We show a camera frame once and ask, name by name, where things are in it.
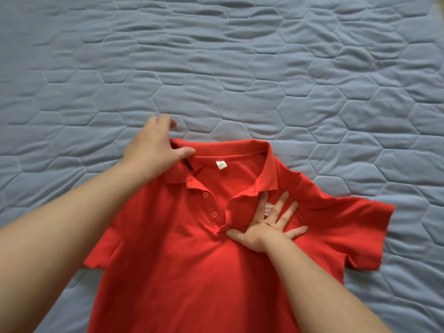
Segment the collar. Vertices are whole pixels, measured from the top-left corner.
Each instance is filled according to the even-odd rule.
[[[262,140],[240,140],[230,142],[188,142],[182,139],[171,139],[172,148],[193,147],[197,156],[229,156],[242,155],[258,151],[267,154],[264,168],[256,179],[256,182],[244,192],[248,195],[257,195],[261,191],[275,190],[278,188],[278,174],[276,171],[276,160],[271,150],[269,142]],[[167,183],[186,183],[188,188],[200,188],[196,186],[198,183],[194,177],[191,161],[182,160],[176,163],[169,171],[165,173]]]

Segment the hand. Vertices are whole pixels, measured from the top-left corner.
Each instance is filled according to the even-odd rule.
[[[307,231],[308,228],[306,225],[304,225],[302,227],[289,230],[286,233],[283,232],[289,219],[294,214],[297,208],[297,202],[294,201],[278,220],[282,207],[284,206],[285,201],[288,199],[288,192],[284,192],[281,195],[279,200],[274,205],[273,210],[268,215],[267,219],[264,219],[267,198],[268,193],[263,192],[259,199],[254,218],[245,233],[242,233],[239,230],[229,229],[226,232],[227,236],[232,240],[245,245],[248,249],[256,252],[264,252],[264,242],[269,236],[279,235],[287,237],[289,239],[293,239],[295,237],[303,235]]]
[[[191,147],[171,148],[169,130],[176,126],[176,122],[167,114],[149,117],[125,149],[123,163],[148,181],[166,172],[176,162],[193,155],[195,150]]]

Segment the mattress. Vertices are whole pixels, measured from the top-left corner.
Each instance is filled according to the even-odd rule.
[[[394,332],[444,330],[444,27],[435,0],[3,0],[0,226],[175,138],[268,140],[333,196],[397,207],[346,286]],[[85,332],[81,269],[37,332]]]

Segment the white tag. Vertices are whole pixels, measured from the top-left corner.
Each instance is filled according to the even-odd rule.
[[[216,161],[216,165],[218,165],[220,170],[222,170],[226,167],[225,161]]]
[[[274,205],[272,205],[271,203],[268,203],[265,205],[265,214],[264,216],[268,216],[270,215],[271,210],[273,210]]]

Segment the red polo shirt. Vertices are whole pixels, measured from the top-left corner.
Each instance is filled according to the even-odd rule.
[[[296,244],[336,280],[379,268],[394,207],[322,193],[268,142],[172,145],[196,156],[136,193],[85,261],[105,268],[90,333],[299,332],[268,257],[225,235],[248,227],[262,191],[274,204],[287,190],[284,210],[299,202],[287,229],[308,225]]]

